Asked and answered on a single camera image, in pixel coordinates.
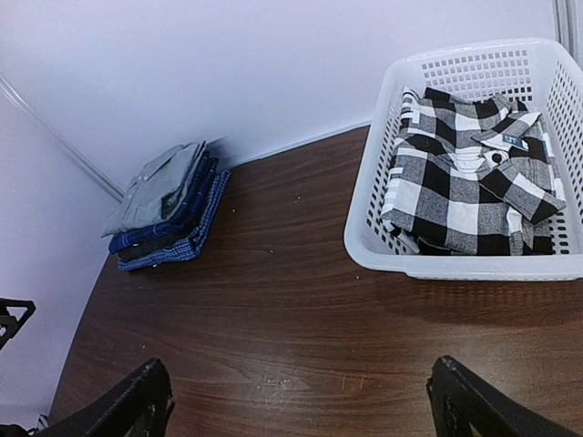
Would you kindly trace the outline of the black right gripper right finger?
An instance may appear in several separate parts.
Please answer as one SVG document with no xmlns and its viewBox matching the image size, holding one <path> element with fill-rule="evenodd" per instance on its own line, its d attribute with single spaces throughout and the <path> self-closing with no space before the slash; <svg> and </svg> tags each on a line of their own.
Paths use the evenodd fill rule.
<svg viewBox="0 0 583 437">
<path fill-rule="evenodd" d="M 553 436 L 555 424 L 511 400 L 451 356 L 426 384 L 438 436 Z"/>
</svg>

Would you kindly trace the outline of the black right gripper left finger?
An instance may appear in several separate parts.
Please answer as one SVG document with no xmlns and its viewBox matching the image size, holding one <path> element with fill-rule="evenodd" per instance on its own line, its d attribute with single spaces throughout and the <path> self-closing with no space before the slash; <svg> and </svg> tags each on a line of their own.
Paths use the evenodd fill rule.
<svg viewBox="0 0 583 437">
<path fill-rule="evenodd" d="M 52 424 L 39 436 L 163 436 L 175 402 L 158 358 L 133 370 L 101 397 Z"/>
</svg>

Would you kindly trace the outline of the black white plaid shirt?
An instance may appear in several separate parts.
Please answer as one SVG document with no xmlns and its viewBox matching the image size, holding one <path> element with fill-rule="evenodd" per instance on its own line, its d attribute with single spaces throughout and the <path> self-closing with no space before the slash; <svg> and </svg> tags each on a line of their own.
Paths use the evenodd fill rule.
<svg viewBox="0 0 583 437">
<path fill-rule="evenodd" d="M 541 113 L 404 88 L 380 218 L 413 253 L 550 255 L 565 206 Z"/>
</svg>

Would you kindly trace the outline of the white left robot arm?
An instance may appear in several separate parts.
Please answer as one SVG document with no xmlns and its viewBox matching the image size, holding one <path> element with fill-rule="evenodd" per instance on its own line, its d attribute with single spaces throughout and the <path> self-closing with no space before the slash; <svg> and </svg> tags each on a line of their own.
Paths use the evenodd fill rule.
<svg viewBox="0 0 583 437">
<path fill-rule="evenodd" d="M 0 349 L 14 338 L 36 311 L 32 300 L 1 299 Z"/>
</svg>

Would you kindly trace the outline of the blue plaid folded shirt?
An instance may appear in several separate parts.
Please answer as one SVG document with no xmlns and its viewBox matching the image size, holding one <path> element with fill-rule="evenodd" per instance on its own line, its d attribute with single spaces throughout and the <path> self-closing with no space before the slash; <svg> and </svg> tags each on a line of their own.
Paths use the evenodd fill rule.
<svg viewBox="0 0 583 437">
<path fill-rule="evenodd" d="M 206 197 L 216 175 L 218 159 L 205 151 L 189 183 L 185 197 L 168 219 L 156 225 L 131 229 L 116 234 L 110 240 L 108 250 L 115 254 L 145 241 L 158 239 L 170 234 L 179 234 L 194 225 L 206 203 Z"/>
</svg>

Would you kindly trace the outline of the grey folded shirt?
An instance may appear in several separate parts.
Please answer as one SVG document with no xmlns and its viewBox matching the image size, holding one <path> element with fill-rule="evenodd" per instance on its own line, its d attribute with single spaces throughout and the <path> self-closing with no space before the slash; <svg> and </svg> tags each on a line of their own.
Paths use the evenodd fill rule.
<svg viewBox="0 0 583 437">
<path fill-rule="evenodd" d="M 122 203 L 106 220 L 101 236 L 157 225 L 175 212 L 207 149 L 205 142 L 181 144 L 150 160 L 133 177 Z"/>
</svg>

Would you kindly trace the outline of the white plastic laundry basket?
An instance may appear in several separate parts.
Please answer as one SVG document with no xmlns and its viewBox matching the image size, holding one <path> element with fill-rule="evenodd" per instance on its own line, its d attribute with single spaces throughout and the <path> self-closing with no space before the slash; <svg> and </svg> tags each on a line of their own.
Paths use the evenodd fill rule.
<svg viewBox="0 0 583 437">
<path fill-rule="evenodd" d="M 367 269 L 418 279 L 582 276 L 582 71 L 559 43 L 392 63 L 344 229 Z"/>
</svg>

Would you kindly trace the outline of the left aluminium frame post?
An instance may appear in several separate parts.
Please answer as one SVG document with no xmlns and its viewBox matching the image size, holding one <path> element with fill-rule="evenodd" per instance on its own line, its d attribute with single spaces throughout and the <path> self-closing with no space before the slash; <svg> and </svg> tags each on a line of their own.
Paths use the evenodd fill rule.
<svg viewBox="0 0 583 437">
<path fill-rule="evenodd" d="M 67 156 L 75 167 L 81 170 L 117 203 L 122 202 L 125 195 L 124 191 L 83 153 L 81 153 L 63 134 L 45 120 L 34 109 L 34 107 L 22 97 L 4 74 L 1 74 L 1 93 L 36 126 L 43 130 L 54 141 L 56 147 Z"/>
</svg>

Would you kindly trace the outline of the aluminium frame post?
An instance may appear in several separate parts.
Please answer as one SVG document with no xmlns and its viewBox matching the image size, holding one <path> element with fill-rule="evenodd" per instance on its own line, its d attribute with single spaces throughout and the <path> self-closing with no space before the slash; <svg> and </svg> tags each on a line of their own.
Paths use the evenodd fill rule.
<svg viewBox="0 0 583 437">
<path fill-rule="evenodd" d="M 556 40 L 582 66 L 583 3 L 582 0 L 552 1 Z"/>
<path fill-rule="evenodd" d="M 56 147 L 67 156 L 75 167 L 81 170 L 117 203 L 122 202 L 125 195 L 124 191 L 83 153 L 81 153 L 63 134 L 45 120 L 34 109 L 34 107 L 22 97 L 4 74 L 1 74 L 1 93 L 36 126 L 43 130 L 54 141 Z"/>
</svg>

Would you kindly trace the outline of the right aluminium frame post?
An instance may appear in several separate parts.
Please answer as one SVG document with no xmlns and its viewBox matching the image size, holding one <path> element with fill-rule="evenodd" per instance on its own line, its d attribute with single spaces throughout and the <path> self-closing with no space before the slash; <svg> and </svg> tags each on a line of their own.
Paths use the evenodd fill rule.
<svg viewBox="0 0 583 437">
<path fill-rule="evenodd" d="M 582 66 L 583 3 L 582 0 L 552 1 L 556 40 Z"/>
</svg>

